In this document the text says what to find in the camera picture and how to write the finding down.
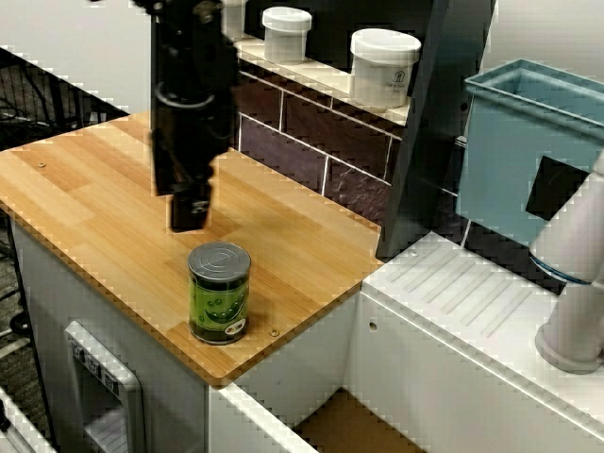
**white jar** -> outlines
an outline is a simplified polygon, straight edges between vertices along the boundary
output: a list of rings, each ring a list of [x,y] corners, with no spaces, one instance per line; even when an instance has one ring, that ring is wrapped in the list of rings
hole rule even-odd
[[[247,0],[223,0],[223,33],[233,41],[243,38]]]
[[[354,55],[350,97],[375,109],[395,109],[407,103],[413,64],[422,44],[392,30],[366,28],[352,35]]]
[[[302,9],[274,7],[262,13],[264,57],[278,64],[299,64],[306,54],[312,16]]]

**sticker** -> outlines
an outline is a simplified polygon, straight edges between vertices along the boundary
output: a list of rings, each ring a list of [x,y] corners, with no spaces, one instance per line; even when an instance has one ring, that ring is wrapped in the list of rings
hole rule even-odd
[[[210,291],[190,280],[190,319],[205,330],[224,332],[247,317],[249,284],[231,291]]]
[[[235,324],[231,324],[229,327],[225,329],[226,335],[235,335],[242,331],[243,326],[245,326],[245,318],[240,319]]]

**jar lid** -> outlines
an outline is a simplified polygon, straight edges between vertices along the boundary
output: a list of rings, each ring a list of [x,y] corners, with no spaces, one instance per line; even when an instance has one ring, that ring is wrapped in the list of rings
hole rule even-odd
[[[350,51],[357,57],[386,65],[409,66],[419,60],[422,43],[398,31],[365,28],[352,34]]]
[[[302,9],[273,7],[262,13],[262,24],[275,31],[309,31],[311,23],[312,16]]]
[[[189,269],[202,280],[230,283],[246,277],[252,260],[234,243],[204,243],[189,255]]]
[[[242,7],[248,0],[222,0],[226,7]]]

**dark brick tile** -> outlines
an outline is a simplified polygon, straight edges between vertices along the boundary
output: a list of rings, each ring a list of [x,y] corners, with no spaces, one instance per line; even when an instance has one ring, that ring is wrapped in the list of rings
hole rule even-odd
[[[235,101],[241,113],[278,128],[281,91],[263,82],[242,75],[241,85],[235,87]]]
[[[449,241],[461,245],[468,220],[455,212],[456,201],[457,197],[441,192],[436,205],[433,230]]]
[[[325,155],[246,118],[242,120],[241,151],[309,189],[321,192]]]
[[[398,154],[400,152],[400,140],[393,139],[393,143],[390,146],[390,152],[388,153],[388,166],[386,167],[386,181],[392,184],[394,168],[396,167],[396,161],[398,160]]]
[[[402,138],[403,136],[403,131],[405,130],[404,126],[393,123],[392,121],[388,121],[385,118],[381,118],[380,116],[370,113],[369,111],[359,109],[355,106],[351,106],[350,104],[346,104],[344,101],[341,101],[339,99],[333,100],[333,109],[340,111],[344,115],[348,115],[356,120],[362,121],[367,125],[371,125],[386,132],[390,132],[396,137]]]
[[[554,294],[560,294],[564,284],[539,269],[529,258],[529,248],[499,233],[473,222],[465,248],[524,277]]]
[[[241,127],[241,115],[238,113],[235,116],[235,130],[233,136],[230,139],[230,147],[233,149],[239,149],[239,128]]]
[[[334,159],[329,160],[325,197],[381,225],[391,187]]]
[[[325,107],[329,107],[329,105],[331,104],[331,96],[313,90],[312,88],[305,87],[301,83],[294,82],[293,80],[290,80],[289,78],[284,77],[282,75],[271,73],[270,71],[267,71],[264,68],[256,66],[255,64],[249,63],[247,61],[242,61],[241,70],[252,76],[256,76],[262,80],[277,85],[278,87],[283,88],[284,90],[294,92],[295,94],[298,94],[311,101],[319,103]]]
[[[284,108],[289,135],[384,177],[390,137],[292,95],[286,95]]]
[[[449,166],[446,169],[445,181],[443,187],[450,192],[459,193],[460,191],[460,180],[461,180],[461,168],[463,167],[463,155],[465,154],[465,147],[455,145],[451,152],[451,160]]]

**black panel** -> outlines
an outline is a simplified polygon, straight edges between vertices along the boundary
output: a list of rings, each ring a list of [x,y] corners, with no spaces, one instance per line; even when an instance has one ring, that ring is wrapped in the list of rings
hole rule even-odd
[[[434,228],[455,139],[468,115],[463,81],[478,72],[494,8],[495,0],[434,1],[377,246],[381,260]]]
[[[578,168],[543,157],[526,211],[544,220],[551,220],[588,175]]]
[[[363,28],[387,28],[408,33],[423,42],[432,0],[249,0],[245,32],[264,39],[262,12],[270,7],[290,7],[312,15],[307,57],[350,72],[350,40]]]

